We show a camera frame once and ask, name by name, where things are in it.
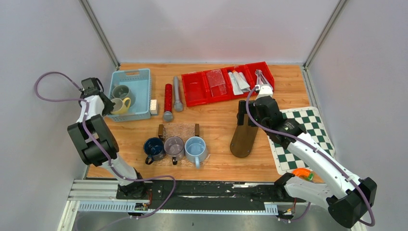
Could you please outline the grey green mug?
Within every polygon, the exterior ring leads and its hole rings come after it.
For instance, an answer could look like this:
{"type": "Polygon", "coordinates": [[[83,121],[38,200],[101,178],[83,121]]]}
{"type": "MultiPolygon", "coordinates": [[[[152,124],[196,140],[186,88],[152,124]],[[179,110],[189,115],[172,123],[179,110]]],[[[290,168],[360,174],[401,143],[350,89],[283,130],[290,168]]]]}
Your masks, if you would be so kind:
{"type": "Polygon", "coordinates": [[[130,98],[130,106],[135,103],[135,95],[126,85],[115,86],[112,90],[111,98],[120,98],[122,100],[124,100],[125,98],[130,98]]]}

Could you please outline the cream yellow mug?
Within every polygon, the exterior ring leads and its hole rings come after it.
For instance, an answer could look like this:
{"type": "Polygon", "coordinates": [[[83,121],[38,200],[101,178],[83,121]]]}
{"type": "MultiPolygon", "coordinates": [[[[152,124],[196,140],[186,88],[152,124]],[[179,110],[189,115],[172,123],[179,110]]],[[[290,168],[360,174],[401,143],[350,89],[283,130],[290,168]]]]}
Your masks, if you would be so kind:
{"type": "Polygon", "coordinates": [[[110,113],[112,115],[122,115],[127,113],[131,105],[131,99],[129,97],[125,97],[124,99],[113,98],[111,99],[111,102],[114,103],[113,110],[110,113]]]}

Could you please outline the light blue mug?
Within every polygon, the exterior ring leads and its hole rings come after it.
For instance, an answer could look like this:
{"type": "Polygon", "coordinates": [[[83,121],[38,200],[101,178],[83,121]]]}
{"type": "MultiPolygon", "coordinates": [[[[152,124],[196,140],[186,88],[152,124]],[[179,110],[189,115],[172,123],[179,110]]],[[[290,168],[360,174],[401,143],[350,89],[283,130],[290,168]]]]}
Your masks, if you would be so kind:
{"type": "Polygon", "coordinates": [[[189,138],[185,143],[185,156],[187,160],[200,168],[208,156],[208,149],[205,141],[198,136],[189,138]]]}

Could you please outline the purple grey mug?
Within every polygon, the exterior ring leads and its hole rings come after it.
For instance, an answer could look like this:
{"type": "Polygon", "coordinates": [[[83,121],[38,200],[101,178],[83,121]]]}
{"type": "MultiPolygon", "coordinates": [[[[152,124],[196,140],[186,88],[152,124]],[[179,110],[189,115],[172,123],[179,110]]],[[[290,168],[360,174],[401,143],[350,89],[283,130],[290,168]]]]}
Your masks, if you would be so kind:
{"type": "Polygon", "coordinates": [[[185,156],[184,141],[178,136],[169,137],[164,143],[164,151],[170,156],[173,165],[185,156]]]}

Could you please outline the dark blue mug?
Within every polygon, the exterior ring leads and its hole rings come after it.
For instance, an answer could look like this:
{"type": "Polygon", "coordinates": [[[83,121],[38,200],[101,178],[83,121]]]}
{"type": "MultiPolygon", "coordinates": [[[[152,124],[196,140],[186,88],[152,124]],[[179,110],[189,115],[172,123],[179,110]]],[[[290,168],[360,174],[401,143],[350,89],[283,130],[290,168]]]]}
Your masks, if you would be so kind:
{"type": "Polygon", "coordinates": [[[151,165],[155,161],[165,158],[164,143],[160,138],[149,138],[143,145],[143,151],[147,155],[145,164],[151,165]]]}

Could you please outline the clear textured plastic sheet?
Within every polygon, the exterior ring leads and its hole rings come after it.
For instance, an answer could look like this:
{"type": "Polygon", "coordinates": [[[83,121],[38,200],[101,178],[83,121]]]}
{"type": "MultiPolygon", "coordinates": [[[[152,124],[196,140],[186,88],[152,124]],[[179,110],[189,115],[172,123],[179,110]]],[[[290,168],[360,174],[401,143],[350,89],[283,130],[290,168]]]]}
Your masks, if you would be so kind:
{"type": "Polygon", "coordinates": [[[207,72],[206,78],[212,97],[227,94],[226,83],[220,69],[207,72]]]}

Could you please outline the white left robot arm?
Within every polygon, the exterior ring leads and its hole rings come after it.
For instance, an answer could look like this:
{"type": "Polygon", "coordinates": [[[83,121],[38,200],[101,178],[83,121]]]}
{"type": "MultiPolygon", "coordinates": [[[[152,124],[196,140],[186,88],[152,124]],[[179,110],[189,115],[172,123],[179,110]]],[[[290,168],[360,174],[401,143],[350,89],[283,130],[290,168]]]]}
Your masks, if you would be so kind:
{"type": "Polygon", "coordinates": [[[81,84],[81,113],[77,122],[67,128],[81,160],[115,176],[118,199],[143,198],[147,185],[141,174],[119,155],[117,141],[103,118],[113,111],[115,103],[104,94],[98,78],[87,78],[81,84]]]}

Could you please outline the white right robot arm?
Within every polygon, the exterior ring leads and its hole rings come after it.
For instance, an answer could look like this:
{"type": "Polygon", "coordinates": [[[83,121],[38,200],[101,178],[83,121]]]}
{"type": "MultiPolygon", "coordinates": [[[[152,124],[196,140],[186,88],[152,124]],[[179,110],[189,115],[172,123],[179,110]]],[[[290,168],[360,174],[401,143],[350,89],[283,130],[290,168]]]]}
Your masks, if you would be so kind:
{"type": "Polygon", "coordinates": [[[305,125],[283,115],[270,96],[239,101],[238,125],[261,128],[274,143],[301,159],[324,181],[315,184],[294,173],[285,173],[275,183],[275,195],[281,201],[300,198],[328,210],[331,217],[345,228],[357,222],[375,225],[372,211],[377,183],[365,179],[339,164],[308,133],[305,125]]]}

